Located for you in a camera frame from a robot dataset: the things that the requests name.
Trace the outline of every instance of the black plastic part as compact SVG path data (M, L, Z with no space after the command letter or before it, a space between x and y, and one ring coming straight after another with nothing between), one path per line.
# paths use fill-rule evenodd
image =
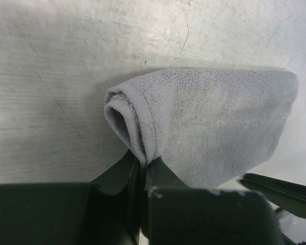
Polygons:
M285 244L258 193L154 187L148 197L150 245Z
M128 151L91 183L0 185L0 244L138 244L139 168Z
M306 218L306 186L256 174L245 174L239 182L262 192L269 201L290 213Z
M189 188L178 176L163 162L162 158L155 159L145 171L142 178L141 193L141 231L149 238L148 228L148 192L153 186Z

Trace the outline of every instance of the gray towel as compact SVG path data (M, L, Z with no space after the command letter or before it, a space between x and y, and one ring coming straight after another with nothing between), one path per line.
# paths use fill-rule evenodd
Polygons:
M105 117L143 165L215 187L272 156L297 91L288 71L165 69L108 89Z

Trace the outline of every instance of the concrete surface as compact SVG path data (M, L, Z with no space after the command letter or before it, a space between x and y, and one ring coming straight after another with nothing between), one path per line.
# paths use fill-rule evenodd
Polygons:
M305 184L306 1L0 0L0 183L90 181L115 163L126 148L103 116L108 87L250 66L300 82L273 158L252 171Z

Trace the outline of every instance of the scratch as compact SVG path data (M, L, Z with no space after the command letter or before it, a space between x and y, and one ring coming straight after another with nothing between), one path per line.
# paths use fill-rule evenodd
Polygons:
M87 38L75 37L75 36L69 36L69 35L66 35L66 37L68 37L68 38L75 38L75 39L79 39L79 40L86 40L87 39Z
M185 42L184 42L183 48L182 48L182 50L180 51L180 55L182 54L182 51L184 50L184 47L185 47L185 45L186 45L188 36L189 36L189 27L188 27L188 24L187 24L187 37L186 37L186 40L185 40Z
M250 19L244 20L244 19L240 18L240 20L242 20L242 21L244 21L244 22L247 22L247 23L250 23Z
M294 60L294 57L292 57L292 58L287 62L287 64L285 64L284 67L286 67L287 65L289 65L293 60Z
M60 9L58 8L58 5L57 5L55 2L53 2L52 0L50 0L50 2L56 7L57 11L58 11L60 14L62 14L61 11L60 11Z
M111 12L112 12L112 20L114 20L114 12L113 12L113 8L111 7Z
M53 100L57 103L58 107L60 108L60 110L62 111L62 113L66 116L68 122L72 125L73 129L75 130L76 134L78 135L78 137L81 139L81 141L84 141L83 138L81 137L81 135L78 133L78 131L76 130L74 124L70 121L69 117L67 116L67 114L64 112L64 110L62 109L62 107L59 105L59 102L55 99L55 97L53 96L53 93L51 92L51 90L49 90L49 88L47 87L46 83L44 82L44 80L41 78L40 74L35 71L36 74L39 76L39 78L41 79L42 83L44 84L44 86L46 87L46 89L49 91L49 93L51 94Z
M108 42L105 40L105 38L101 35L101 33L99 32L99 31L97 31L97 33L100 35L100 37L102 38L102 40L104 41L104 42L106 42L106 44L108 44Z
M31 47L31 49L33 50L33 52L36 53L35 49L33 48L33 45L31 45L31 43L29 42L29 46Z
M63 149L63 148L61 148L60 150L58 150L58 151L56 151L56 152L52 153L52 155L54 155L54 154L56 154L56 153L58 153L58 152L62 151L62 149Z
M75 3L74 1L71 1L71 2L72 2L72 4L74 5L75 9L76 9L78 12L80 12L80 10L79 10L79 8L77 7L76 3Z

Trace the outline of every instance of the towel fold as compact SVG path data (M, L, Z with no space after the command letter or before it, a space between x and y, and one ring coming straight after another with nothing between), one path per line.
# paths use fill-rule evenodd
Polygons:
M109 88L105 117L143 166L215 187L272 156L297 91L288 71L165 69Z

